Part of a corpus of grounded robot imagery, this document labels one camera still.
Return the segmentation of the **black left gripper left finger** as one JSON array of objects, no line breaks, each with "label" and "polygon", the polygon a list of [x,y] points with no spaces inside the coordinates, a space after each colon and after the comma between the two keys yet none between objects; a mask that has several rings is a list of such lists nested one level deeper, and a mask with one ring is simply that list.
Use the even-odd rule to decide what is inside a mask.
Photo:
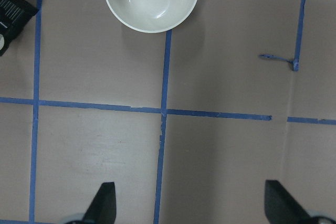
[{"label": "black left gripper left finger", "polygon": [[83,223],[115,223],[117,216],[115,190],[114,182],[102,183],[81,221]]}]

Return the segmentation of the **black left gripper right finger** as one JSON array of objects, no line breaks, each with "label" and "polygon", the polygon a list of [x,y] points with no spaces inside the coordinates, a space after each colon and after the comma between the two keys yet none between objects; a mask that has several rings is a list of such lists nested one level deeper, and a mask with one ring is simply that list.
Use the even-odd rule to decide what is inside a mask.
[{"label": "black left gripper right finger", "polygon": [[265,181],[264,211],[269,223],[315,223],[277,180]]}]

